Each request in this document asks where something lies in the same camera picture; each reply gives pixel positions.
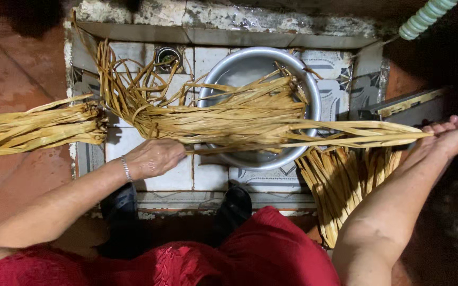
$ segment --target tiled floor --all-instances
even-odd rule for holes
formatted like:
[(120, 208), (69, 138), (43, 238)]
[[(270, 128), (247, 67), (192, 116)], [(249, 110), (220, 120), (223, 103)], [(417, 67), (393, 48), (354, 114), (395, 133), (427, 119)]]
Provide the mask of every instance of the tiled floor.
[[(116, 57), (131, 57), (134, 60), (147, 64), (153, 55), (154, 45), (144, 43), (112, 43)], [(183, 74), (176, 74), (173, 77), (171, 86), (167, 95), (174, 94), (183, 82), (190, 78), (189, 68), (193, 68), (195, 78), (208, 73), (215, 64), (226, 57), (229, 53), (239, 49), (227, 47), (194, 47), (185, 48), (177, 47), (184, 50), (183, 56)], [(323, 50), (305, 50), (295, 52), (294, 55), (309, 65), (310, 68), (317, 71), (321, 78), (318, 81), (322, 97), (322, 120), (339, 120), (347, 116), (349, 107), (349, 87), (348, 84), (352, 59), (349, 52), (323, 51)], [(136, 66), (129, 66), (131, 72), (136, 72)], [(164, 79), (169, 77), (168, 74), (161, 74)], [(195, 88), (190, 98), (196, 98), (199, 89)], [(144, 141), (135, 128), (130, 127), (127, 123), (113, 118), (112, 127), (109, 129), (108, 141), (105, 148), (105, 159), (112, 160), (127, 153), (130, 149)], [(196, 145), (196, 148), (206, 148), (202, 145)], [(142, 202), (149, 201), (156, 208), (184, 208), (186, 205), (197, 205), (206, 207), (219, 198), (218, 194), (204, 193), (213, 191), (227, 190), (228, 180), (235, 180), (240, 184), (248, 187), (249, 191), (262, 193), (257, 195), (257, 201), (264, 202), (276, 201), (277, 206), (280, 202), (284, 208), (296, 209), (300, 205), (303, 207), (313, 207), (313, 199), (304, 182), (297, 175), (296, 165), (290, 163), (282, 168), (268, 172), (251, 172), (234, 167), (228, 167), (224, 162), (214, 156), (187, 156), (180, 164), (167, 174), (146, 179), (139, 184), (139, 190), (148, 192), (167, 191), (165, 194), (143, 194)], [(170, 193), (170, 191), (196, 191), (192, 193)], [(285, 196), (270, 193), (283, 193)], [(305, 193), (308, 198), (291, 196), (294, 193)]]
[[(64, 29), (41, 40), (17, 35), (0, 19), (0, 113), (66, 98)], [(0, 221), (30, 199), (71, 180), (68, 146), (0, 156)]]

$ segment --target red clothing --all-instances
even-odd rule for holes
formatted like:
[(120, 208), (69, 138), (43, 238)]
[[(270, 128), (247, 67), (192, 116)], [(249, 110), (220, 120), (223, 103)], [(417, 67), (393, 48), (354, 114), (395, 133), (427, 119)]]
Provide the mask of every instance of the red clothing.
[(258, 211), (219, 249), (172, 242), (130, 261), (86, 262), (32, 247), (0, 260), (0, 285), (195, 286), (207, 275), (223, 285), (340, 285), (326, 252), (273, 207)]

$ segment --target person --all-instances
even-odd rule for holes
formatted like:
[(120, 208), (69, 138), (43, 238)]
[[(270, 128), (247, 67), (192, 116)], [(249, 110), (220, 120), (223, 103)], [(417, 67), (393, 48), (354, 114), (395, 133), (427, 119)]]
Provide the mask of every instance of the person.
[[(185, 156), (176, 141), (147, 140), (123, 159), (43, 194), (2, 222), (0, 285), (390, 285), (391, 268), (429, 191), (458, 154), (457, 116), (424, 131), (434, 136), (417, 141), (347, 218), (332, 261), (276, 209), (265, 207), (250, 216), (248, 194), (241, 188), (228, 192), (217, 212), (222, 218), (218, 233), (232, 231), (217, 248), (172, 242), (132, 259), (87, 261), (45, 247), (128, 181), (162, 175)], [(129, 194), (112, 198), (116, 208), (108, 208), (109, 216)]]

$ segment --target floor drain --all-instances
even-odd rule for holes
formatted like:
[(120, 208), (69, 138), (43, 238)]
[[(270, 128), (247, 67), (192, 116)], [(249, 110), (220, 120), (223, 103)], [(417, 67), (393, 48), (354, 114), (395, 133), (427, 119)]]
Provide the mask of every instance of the floor drain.
[(160, 62), (168, 62), (168, 64), (157, 66), (157, 69), (161, 69), (166, 73), (170, 73), (173, 69), (174, 64), (179, 61), (180, 67), (182, 64), (182, 59), (180, 53), (171, 47), (163, 47), (157, 50), (157, 58), (155, 62), (158, 64)]

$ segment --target black shoe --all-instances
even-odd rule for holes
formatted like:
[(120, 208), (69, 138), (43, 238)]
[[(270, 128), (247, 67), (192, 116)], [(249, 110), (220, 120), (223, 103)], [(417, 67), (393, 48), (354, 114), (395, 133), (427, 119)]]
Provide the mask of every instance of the black shoe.
[(110, 238), (97, 246), (107, 258), (132, 259), (147, 250), (146, 231), (137, 214), (137, 191), (127, 183), (100, 202), (102, 217), (109, 225)]
[(224, 195), (213, 223), (213, 247), (218, 247), (224, 239), (252, 216), (252, 201), (248, 192), (237, 185), (230, 184)]

